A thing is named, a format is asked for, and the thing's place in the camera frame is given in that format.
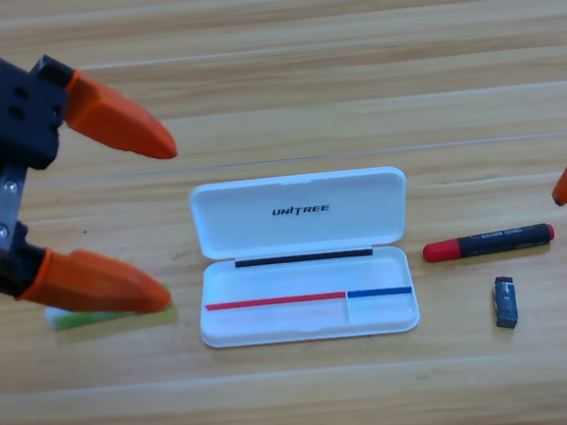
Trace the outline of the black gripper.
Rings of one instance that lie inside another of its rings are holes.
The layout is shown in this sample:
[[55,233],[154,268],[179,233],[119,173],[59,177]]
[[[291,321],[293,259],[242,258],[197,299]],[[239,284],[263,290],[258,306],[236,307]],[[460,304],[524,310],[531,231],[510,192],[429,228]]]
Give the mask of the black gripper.
[[32,72],[0,59],[0,293],[14,298],[35,281],[45,257],[18,219],[25,179],[55,160],[62,116],[70,129],[112,149],[177,156],[156,117],[80,69],[47,55]]

